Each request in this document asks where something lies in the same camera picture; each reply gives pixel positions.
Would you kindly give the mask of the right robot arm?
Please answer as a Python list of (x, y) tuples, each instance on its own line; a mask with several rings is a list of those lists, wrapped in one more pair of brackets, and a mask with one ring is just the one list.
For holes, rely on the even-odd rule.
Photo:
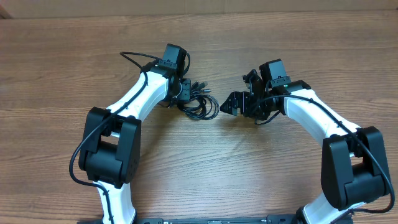
[(322, 148), (321, 194), (295, 214), (268, 215), (264, 223), (352, 223), (355, 213), (387, 213), (395, 204), (383, 136), (333, 111), (303, 80), (293, 82), (280, 59), (243, 76), (220, 110), (256, 125), (282, 114), (300, 124)]

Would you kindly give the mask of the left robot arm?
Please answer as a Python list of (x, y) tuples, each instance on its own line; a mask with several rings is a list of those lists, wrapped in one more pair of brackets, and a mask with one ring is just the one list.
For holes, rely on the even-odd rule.
[[(134, 223), (130, 183), (139, 165), (142, 122), (157, 103), (182, 94), (189, 58), (182, 47), (167, 44), (162, 58), (139, 68), (136, 84), (120, 100), (88, 112), (69, 171), (75, 182), (97, 188), (103, 208), (98, 223)], [(74, 161), (88, 181), (75, 177)]]

